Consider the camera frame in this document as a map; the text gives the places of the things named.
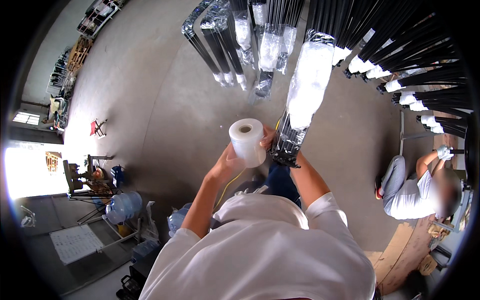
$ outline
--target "yellow cable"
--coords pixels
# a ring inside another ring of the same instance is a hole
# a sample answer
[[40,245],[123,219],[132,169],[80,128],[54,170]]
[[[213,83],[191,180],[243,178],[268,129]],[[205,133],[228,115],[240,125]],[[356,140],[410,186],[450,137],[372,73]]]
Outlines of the yellow cable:
[[220,202],[222,202],[222,198],[223,198],[223,195],[225,194],[225,191],[227,190],[227,187],[232,183],[234,182],[238,177],[240,177],[240,175],[243,173],[243,171],[245,171],[245,169],[242,170],[242,172],[240,172],[239,175],[237,175],[234,179],[230,180],[229,183],[227,183],[227,185],[225,186],[225,188],[223,189],[223,192],[222,192],[222,195],[220,196],[220,199],[218,200],[218,202],[216,203],[215,207],[213,208],[213,210],[216,209],[216,207],[220,204]]

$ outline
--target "whiteboard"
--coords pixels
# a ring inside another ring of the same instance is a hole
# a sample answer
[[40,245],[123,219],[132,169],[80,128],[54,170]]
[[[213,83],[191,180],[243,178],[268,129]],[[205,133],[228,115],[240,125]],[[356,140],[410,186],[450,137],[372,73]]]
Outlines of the whiteboard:
[[51,232],[50,238],[63,264],[73,263],[104,247],[87,224]]

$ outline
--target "plastic water bottle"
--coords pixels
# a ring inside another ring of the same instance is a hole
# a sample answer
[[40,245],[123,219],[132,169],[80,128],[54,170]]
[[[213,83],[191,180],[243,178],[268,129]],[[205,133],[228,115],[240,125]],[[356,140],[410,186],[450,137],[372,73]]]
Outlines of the plastic water bottle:
[[130,219],[142,209],[142,197],[139,193],[132,191],[113,195],[110,204],[105,208],[105,215],[112,224],[119,224]]
[[173,237],[175,232],[177,232],[177,230],[181,227],[191,205],[192,203],[185,204],[181,209],[174,210],[173,214],[167,218],[168,228],[170,229],[168,234],[170,237]]
[[147,256],[147,254],[149,254],[159,246],[160,243],[157,240],[145,240],[141,242],[140,244],[133,247],[132,259],[130,259],[130,261],[132,263],[136,263],[139,259]]

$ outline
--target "white glove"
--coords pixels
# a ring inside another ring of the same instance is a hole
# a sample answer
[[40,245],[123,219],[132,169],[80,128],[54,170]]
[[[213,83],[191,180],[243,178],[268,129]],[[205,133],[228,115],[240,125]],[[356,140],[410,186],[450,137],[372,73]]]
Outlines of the white glove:
[[437,149],[438,158],[442,159],[442,157],[445,156],[445,154],[450,154],[450,149],[453,149],[453,148],[452,147],[448,148],[447,145],[441,145],[440,147],[438,147]]
[[445,154],[443,157],[441,157],[440,159],[443,160],[443,161],[446,161],[446,160],[450,160],[452,159],[453,157],[453,154]]

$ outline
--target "shoe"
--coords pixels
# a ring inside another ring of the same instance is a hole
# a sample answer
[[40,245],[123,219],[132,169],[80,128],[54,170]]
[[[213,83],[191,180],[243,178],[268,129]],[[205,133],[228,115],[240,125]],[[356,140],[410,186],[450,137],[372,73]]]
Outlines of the shoe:
[[380,195],[381,187],[382,187],[382,177],[377,176],[375,177],[375,198],[377,198],[377,200],[383,199],[383,196]]

